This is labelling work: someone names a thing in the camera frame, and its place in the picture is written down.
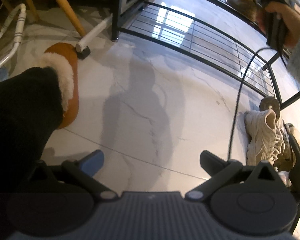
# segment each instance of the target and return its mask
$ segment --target gray plastic base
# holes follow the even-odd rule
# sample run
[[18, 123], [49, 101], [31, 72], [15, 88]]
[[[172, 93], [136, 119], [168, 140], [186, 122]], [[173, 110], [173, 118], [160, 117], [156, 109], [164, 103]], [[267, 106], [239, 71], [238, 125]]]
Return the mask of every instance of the gray plastic base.
[[183, 199], [179, 192], [125, 192], [114, 202], [101, 203], [80, 228], [62, 236], [30, 237], [15, 233], [7, 240], [288, 240], [276, 236], [248, 237], [216, 222], [206, 206]]

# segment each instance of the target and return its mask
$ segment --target fuzzy slipper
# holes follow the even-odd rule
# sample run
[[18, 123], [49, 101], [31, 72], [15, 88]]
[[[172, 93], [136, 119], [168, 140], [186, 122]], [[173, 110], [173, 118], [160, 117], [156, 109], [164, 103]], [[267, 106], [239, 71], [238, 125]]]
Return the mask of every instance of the fuzzy slipper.
[[52, 67], [58, 75], [62, 98], [63, 120], [58, 129], [70, 125], [79, 111], [78, 57], [74, 46], [59, 42], [49, 47], [38, 59], [38, 67]]

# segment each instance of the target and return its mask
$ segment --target sneaker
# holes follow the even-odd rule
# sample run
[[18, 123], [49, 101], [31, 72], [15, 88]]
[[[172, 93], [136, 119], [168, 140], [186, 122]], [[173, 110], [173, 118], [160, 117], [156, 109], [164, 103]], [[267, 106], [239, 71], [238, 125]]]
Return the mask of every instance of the sneaker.
[[247, 133], [251, 142], [247, 150], [247, 165], [256, 166], [260, 161], [267, 160], [274, 164], [281, 154], [283, 134], [275, 122], [276, 114], [272, 109], [266, 111], [248, 111], [244, 115]]
[[280, 103], [279, 101], [275, 98], [275, 97], [264, 97], [262, 98], [260, 104], [259, 104], [259, 111], [266, 111], [268, 109], [272, 109], [277, 118], [275, 119], [275, 121], [277, 122], [280, 118]]
[[226, 0], [233, 9], [237, 10], [250, 21], [255, 22], [258, 11], [259, 0]]
[[275, 161], [274, 165], [278, 167], [279, 171], [290, 172], [295, 166], [297, 159], [295, 153], [293, 152], [290, 146], [289, 135], [293, 135], [300, 146], [300, 133], [291, 123], [285, 124], [285, 129], [283, 129], [283, 131], [285, 149], [282, 153], [282, 156], [280, 156], [278, 160]]

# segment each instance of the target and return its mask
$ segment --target white sneaker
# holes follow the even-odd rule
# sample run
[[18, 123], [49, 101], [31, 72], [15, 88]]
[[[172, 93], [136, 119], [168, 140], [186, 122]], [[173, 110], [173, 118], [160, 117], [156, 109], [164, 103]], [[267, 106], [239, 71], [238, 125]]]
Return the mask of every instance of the white sneaker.
[[262, 160], [274, 164], [277, 155], [284, 148], [283, 134], [276, 123], [276, 114], [272, 109], [266, 111], [248, 111], [244, 122], [251, 142], [247, 150], [247, 165], [255, 166]]
[[265, 97], [261, 100], [259, 104], [259, 110], [260, 111], [265, 111], [268, 109], [272, 109], [275, 114], [276, 114], [276, 123], [279, 126], [279, 129], [283, 135], [283, 144], [281, 147], [281, 153], [283, 154], [284, 159], [289, 159], [290, 158], [290, 144], [289, 144], [289, 138], [288, 134], [286, 132], [286, 129], [283, 124], [282, 116], [281, 116], [281, 111], [280, 111], [280, 103], [275, 97]]

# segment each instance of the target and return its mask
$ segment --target white pipe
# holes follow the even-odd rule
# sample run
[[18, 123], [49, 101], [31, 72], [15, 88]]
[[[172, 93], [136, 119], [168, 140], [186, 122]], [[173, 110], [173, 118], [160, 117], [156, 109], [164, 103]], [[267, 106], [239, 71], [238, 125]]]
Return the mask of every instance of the white pipe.
[[126, 3], [121, 6], [121, 14], [123, 14], [126, 10], [128, 10], [132, 5], [137, 3], [139, 0], [130, 0], [129, 2], [126, 1]]
[[88, 32], [75, 46], [77, 52], [82, 52], [99, 33], [112, 24], [112, 14]]
[[14, 17], [17, 15], [18, 11], [21, 11], [17, 20], [17, 26], [16, 30], [14, 33], [14, 39], [13, 39], [13, 48], [9, 52], [7, 56], [5, 56], [1, 61], [0, 61], [0, 68], [10, 59], [12, 56], [16, 53], [19, 44], [21, 43], [22, 40], [22, 33], [23, 33], [23, 27], [25, 25], [26, 21], [26, 6], [21, 3], [17, 7], [15, 7], [11, 13], [9, 14], [8, 18], [4, 22], [4, 25], [0, 31], [0, 38], [3, 36], [3, 34], [6, 32], [7, 28], [9, 27], [10, 23], [14, 19]]

